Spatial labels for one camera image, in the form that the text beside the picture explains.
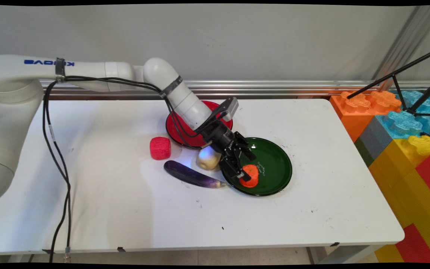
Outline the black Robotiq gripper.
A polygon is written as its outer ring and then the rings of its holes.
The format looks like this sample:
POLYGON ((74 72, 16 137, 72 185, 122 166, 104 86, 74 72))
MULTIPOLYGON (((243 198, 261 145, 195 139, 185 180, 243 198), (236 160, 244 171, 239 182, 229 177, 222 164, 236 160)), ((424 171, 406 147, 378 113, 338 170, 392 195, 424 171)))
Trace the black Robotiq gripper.
POLYGON ((200 135, 204 142, 210 142, 211 147, 222 154, 220 169, 228 178, 233 180, 245 178, 246 174, 240 166, 240 156, 244 155, 254 161, 256 155, 242 134, 233 132, 222 121, 215 120, 200 130, 200 135))

